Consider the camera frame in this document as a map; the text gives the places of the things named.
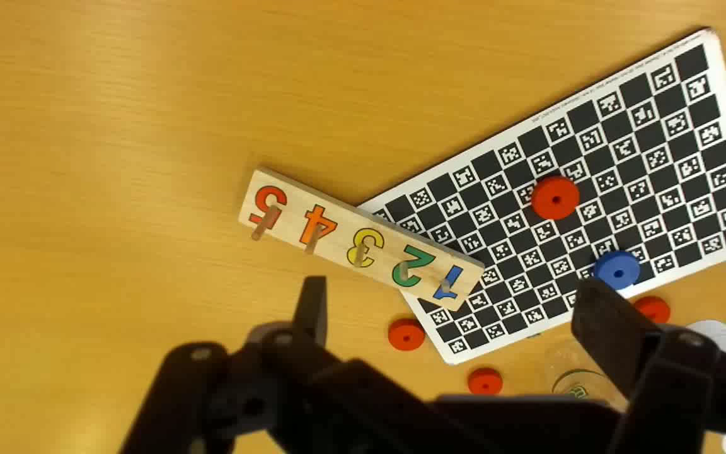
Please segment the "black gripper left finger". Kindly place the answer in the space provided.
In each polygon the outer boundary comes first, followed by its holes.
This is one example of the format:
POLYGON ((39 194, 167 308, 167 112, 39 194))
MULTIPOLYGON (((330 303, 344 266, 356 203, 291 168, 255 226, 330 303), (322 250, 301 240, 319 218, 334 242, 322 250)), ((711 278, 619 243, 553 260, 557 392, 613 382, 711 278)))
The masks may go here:
POLYGON ((316 344, 327 341, 327 279, 322 274, 301 279, 291 324, 316 344))

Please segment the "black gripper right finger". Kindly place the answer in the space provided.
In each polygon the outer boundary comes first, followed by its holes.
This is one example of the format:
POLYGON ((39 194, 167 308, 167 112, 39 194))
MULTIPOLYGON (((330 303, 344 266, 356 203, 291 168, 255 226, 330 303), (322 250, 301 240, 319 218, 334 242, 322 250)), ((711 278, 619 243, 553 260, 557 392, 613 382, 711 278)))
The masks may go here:
POLYGON ((652 319, 596 278, 576 284, 569 329, 623 396, 638 386, 659 338, 652 319))

